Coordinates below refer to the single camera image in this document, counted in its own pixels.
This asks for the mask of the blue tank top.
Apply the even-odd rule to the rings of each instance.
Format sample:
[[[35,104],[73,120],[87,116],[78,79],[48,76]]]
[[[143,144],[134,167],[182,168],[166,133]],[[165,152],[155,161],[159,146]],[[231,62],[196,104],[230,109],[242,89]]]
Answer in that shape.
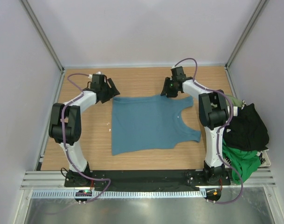
[[[117,97],[112,103],[111,153],[172,149],[187,141],[200,142],[201,132],[188,127],[181,116],[192,107],[192,97]]]

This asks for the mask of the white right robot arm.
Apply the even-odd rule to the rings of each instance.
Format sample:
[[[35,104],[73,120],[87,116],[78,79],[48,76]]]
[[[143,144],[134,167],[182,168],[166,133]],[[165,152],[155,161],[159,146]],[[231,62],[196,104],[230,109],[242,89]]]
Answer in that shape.
[[[212,90],[198,83],[194,77],[187,77],[183,67],[172,67],[171,77],[165,78],[161,95],[174,98],[178,92],[198,98],[199,119],[206,133],[206,157],[203,180],[206,184],[216,185],[225,175],[222,157],[222,135],[229,121],[230,109],[221,90]]]

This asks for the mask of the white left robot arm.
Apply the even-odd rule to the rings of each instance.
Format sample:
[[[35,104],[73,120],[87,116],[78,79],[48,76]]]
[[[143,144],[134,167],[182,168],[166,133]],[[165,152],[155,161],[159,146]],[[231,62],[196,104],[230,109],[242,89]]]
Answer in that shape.
[[[85,76],[89,79],[86,88],[81,88],[70,78],[73,76]],[[74,73],[67,77],[80,94],[65,103],[55,103],[52,106],[48,134],[63,149],[70,172],[76,173],[75,181],[82,187],[88,186],[91,181],[110,182],[108,178],[98,179],[91,177],[89,163],[85,159],[80,137],[82,133],[82,113],[97,104],[110,101],[120,92],[117,90],[113,80],[105,74]]]

